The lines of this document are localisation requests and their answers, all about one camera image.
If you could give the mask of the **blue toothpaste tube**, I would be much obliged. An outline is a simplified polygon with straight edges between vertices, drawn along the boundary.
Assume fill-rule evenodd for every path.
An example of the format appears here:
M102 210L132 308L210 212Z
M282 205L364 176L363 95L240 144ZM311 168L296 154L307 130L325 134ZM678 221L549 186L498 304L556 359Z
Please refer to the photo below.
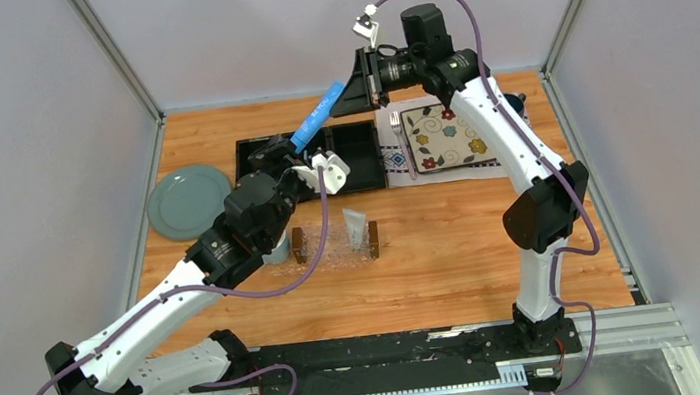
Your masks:
M302 124L291 135L289 140L296 153L301 153L305 150L329 119L331 115L330 109L340 98L344 88L345 84L339 81L331 84Z

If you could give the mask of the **light blue mug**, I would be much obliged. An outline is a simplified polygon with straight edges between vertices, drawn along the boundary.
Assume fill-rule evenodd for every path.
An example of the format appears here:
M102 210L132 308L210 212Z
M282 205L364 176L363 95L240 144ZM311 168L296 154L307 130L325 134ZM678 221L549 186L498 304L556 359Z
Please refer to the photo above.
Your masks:
M266 265L280 265L286 262L290 256L290 239L287 235L282 235L278 243L274 246L269 254L262 257L263 263Z

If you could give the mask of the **grey white toothpaste tube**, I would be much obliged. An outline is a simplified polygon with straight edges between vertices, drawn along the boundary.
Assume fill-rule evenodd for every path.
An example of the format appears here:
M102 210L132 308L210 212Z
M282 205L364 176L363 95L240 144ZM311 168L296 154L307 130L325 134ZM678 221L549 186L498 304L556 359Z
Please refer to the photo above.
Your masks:
M353 209L343 209L343 219L345 220L346 233L350 247L354 251L360 251L368 237L368 221L366 215L361 211Z

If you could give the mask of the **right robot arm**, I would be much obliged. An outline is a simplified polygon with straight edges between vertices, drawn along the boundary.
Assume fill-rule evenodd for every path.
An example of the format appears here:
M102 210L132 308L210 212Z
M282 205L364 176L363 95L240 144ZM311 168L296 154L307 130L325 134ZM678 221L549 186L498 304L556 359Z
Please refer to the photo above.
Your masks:
M436 5L401 13L407 44L390 55L377 43L375 12L368 6L353 25L368 44L356 51L353 72L330 113L337 117L384 108L391 91L419 85L470 125L517 193L502 216L506 233L521 249L514 339L522 352L539 355L567 329L564 307L553 292L559 285L560 252L585 213L589 171L579 161L566 163L535 135L475 50L455 49Z

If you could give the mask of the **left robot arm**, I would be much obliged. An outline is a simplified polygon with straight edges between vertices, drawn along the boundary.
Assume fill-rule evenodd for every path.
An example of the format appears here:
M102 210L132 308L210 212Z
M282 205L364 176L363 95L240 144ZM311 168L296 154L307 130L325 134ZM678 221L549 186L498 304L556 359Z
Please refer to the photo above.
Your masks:
M229 332L214 333L179 353L152 352L180 325L225 296L253 298L239 285L263 267L285 236L297 204L341 189L349 167L333 152L304 159L291 140L274 137L251 156L255 171L223 199L209 229L142 301L77 345L45 354L57 395L171 395L218 381L239 388L250 358Z

